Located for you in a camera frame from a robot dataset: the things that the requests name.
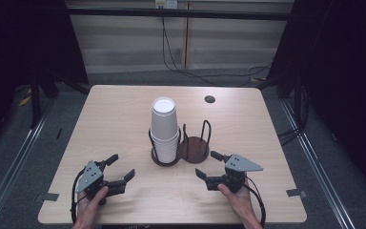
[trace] dark brown coaster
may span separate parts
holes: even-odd
[[[203,162],[210,149],[208,147],[207,141],[201,139],[198,136],[191,136],[189,140],[183,140],[179,146],[179,156],[190,163],[200,163]]]

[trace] wall outlet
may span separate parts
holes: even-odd
[[[166,0],[155,0],[155,8],[156,9],[165,9],[166,8]]]
[[[177,0],[166,0],[166,9],[177,10]]]

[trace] wall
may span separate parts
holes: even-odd
[[[154,8],[153,0],[67,1],[68,6]],[[290,0],[178,1],[179,9],[290,12]],[[87,73],[173,68],[161,18],[72,15]],[[251,68],[272,62],[285,22],[165,18],[179,69]]]

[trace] human hand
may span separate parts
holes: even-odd
[[[234,213],[242,221],[246,229],[262,228],[252,206],[251,194],[249,190],[242,187],[237,193],[232,193],[225,184],[218,184],[219,191],[228,199]]]
[[[85,192],[78,194],[78,199],[80,199],[78,202],[78,216],[76,218],[76,223],[72,227],[73,229],[92,229],[94,227],[99,213],[99,201],[104,198],[108,192],[109,187],[104,186],[91,200],[84,198],[86,196]]]

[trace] black curtain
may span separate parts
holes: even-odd
[[[0,1],[0,119],[33,73],[89,83],[65,7],[63,0]]]
[[[366,1],[295,1],[295,9],[311,12],[311,2],[322,13],[307,30],[289,23],[269,77],[288,71],[288,66],[301,76],[316,111],[366,176]],[[308,23],[300,24],[308,28]],[[278,92],[287,94],[294,82],[294,75],[286,74]]]

